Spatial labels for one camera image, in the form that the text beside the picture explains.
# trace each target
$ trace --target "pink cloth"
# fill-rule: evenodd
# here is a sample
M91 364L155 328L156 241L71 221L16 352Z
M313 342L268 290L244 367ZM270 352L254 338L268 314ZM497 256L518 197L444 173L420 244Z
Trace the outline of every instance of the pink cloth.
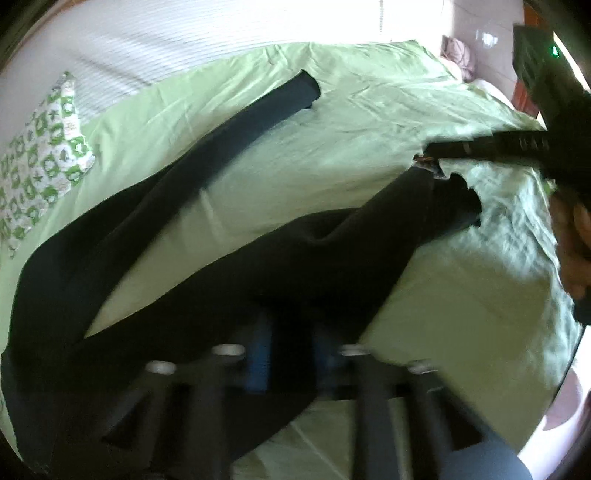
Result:
M445 38L443 41L443 56L460 67L465 82L474 79L476 57L464 42L457 38Z

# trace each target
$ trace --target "light green sheet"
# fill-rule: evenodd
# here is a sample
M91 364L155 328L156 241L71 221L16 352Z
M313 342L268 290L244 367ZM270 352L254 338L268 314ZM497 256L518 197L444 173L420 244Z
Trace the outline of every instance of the light green sheet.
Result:
M175 160L300 69L322 90L313 109L264 135L168 225L105 303L89 334L293 218L361 205L411 165L427 138L539 128L530 117L459 83L415 42L272 46L163 80L83 128L98 157L93 170L31 230L14 259L2 247L0 346L7 341L19 273L37 246L101 200ZM363 341L391 361L433 359L519 449L549 405L580 333L558 281L540 178L527 168L445 169L462 173L479 193L482 227L419 249ZM328 405L323 408L340 408ZM284 462L322 458L339 465L332 469L335 478L346 476L340 469L347 460L333 458L339 450L331 451L331 442L318 440L326 447L322 454L310 447L328 434L306 418L298 423L305 434L300 440L276 439L261 447L243 460L240 475L260 476L257 462L273 470L261 452L275 446L285 450ZM2 429L14 444L5 409Z

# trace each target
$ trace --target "green patterned fabric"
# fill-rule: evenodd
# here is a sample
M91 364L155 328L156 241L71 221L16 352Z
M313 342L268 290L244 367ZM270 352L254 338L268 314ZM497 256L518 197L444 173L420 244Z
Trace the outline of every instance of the green patterned fabric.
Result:
M0 235L11 256L25 234L94 162L65 72L0 158Z

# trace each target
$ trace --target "black trousers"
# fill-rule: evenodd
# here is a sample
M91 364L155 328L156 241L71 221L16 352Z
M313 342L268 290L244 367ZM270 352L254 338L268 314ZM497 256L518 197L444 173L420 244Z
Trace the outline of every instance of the black trousers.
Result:
M295 332L314 312L343 341L354 342L419 245L478 222L480 201L460 176L441 180L413 167L361 208L296 219L85 339L107 296L179 208L255 138L319 94L314 79L300 73L32 255L2 355L2 389L30 467L72 479L132 471L129 452L86 433L147 362L195 361L263 310ZM293 372L297 366L287 363L297 361L297 355L284 357L275 371ZM314 396L310 390L228 404L232 459L285 426Z

